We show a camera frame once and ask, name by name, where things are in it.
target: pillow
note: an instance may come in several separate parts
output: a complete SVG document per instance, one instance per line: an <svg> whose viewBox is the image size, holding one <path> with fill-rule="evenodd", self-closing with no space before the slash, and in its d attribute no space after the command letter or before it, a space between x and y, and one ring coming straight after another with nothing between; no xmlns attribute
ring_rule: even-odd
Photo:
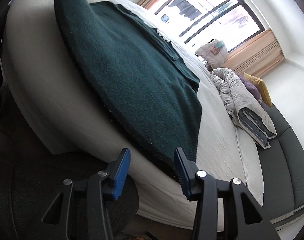
<svg viewBox="0 0 304 240"><path fill-rule="evenodd" d="M265 85L264 81L260 78L251 76L247 73L244 73L246 80L250 81L259 91L262 96L263 102L266 103L270 108L272 108L271 98L268 92L268 88Z"/></svg>
<svg viewBox="0 0 304 240"><path fill-rule="evenodd" d="M253 95L253 97L260 103L262 108L265 110L265 103L263 102L262 96L259 90L248 80L246 80L243 76L237 75L239 79L242 81L245 88Z"/></svg>
<svg viewBox="0 0 304 240"><path fill-rule="evenodd" d="M213 40L198 48L195 54L204 58L215 69L223 65L228 56L228 50L223 41Z"/></svg>

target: metal screw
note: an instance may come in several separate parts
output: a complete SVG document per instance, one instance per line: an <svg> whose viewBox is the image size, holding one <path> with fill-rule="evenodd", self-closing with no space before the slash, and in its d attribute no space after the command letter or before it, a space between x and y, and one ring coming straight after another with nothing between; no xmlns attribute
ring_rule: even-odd
<svg viewBox="0 0 304 240"><path fill-rule="evenodd" d="M234 178L232 180L232 182L235 184L235 185L240 185L242 183L242 181L239 179L239 178Z"/></svg>
<svg viewBox="0 0 304 240"><path fill-rule="evenodd" d="M63 184L64 185L70 185L72 183L72 180L71 179L65 179L64 181L63 181Z"/></svg>
<svg viewBox="0 0 304 240"><path fill-rule="evenodd" d="M207 174L206 174L206 172L205 171L198 171L197 173L196 173L199 177L205 177Z"/></svg>
<svg viewBox="0 0 304 240"><path fill-rule="evenodd" d="M108 173L107 173L106 171L99 171L99 172L98 172L98 176L99 176L99 177L105 177L105 176L107 176L107 174L108 174Z"/></svg>

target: dark green blanket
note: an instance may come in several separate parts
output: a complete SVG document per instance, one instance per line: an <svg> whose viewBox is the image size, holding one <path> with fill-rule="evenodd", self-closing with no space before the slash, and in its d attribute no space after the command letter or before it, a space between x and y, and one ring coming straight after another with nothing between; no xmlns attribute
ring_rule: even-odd
<svg viewBox="0 0 304 240"><path fill-rule="evenodd" d="M54 0L54 6L76 67L138 150L171 177L175 148L195 161L199 79L171 43L119 4Z"/></svg>

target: white bed sheet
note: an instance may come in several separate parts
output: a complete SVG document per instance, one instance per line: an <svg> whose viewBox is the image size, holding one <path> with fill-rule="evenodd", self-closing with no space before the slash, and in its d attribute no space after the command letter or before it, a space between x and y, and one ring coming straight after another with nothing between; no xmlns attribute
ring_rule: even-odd
<svg viewBox="0 0 304 240"><path fill-rule="evenodd" d="M239 177L262 205L263 177L255 143L235 128L209 73L184 44L166 33L152 13L127 0L120 3L171 40L187 67L200 79L203 113L196 164L217 179ZM165 224L192 228L195 202L180 185L141 155L101 111L95 95L73 65L58 30L53 0L13 0L7 16L1 55L4 75L22 114L42 142L58 154L84 150L106 162L123 147L131 149L129 175L139 192L139 215ZM223 230L219 201L218 230Z"/></svg>

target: white pillow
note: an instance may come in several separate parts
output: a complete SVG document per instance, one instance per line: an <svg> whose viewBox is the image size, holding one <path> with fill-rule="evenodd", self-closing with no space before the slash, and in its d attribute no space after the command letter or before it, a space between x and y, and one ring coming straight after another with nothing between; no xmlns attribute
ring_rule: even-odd
<svg viewBox="0 0 304 240"><path fill-rule="evenodd" d="M228 50L223 41L213 40L202 45L195 54L204 58L212 69L222 67L228 56Z"/></svg>

